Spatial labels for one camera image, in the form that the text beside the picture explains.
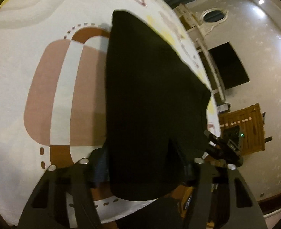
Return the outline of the person's right hand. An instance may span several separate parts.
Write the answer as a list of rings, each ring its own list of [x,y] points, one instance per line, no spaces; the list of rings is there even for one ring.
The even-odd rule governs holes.
[[[204,152],[202,158],[204,159],[205,162],[208,162],[208,163],[210,163],[213,166],[216,166],[216,167],[226,167],[225,160],[223,160],[223,159],[220,159],[220,160],[214,159],[207,152]]]

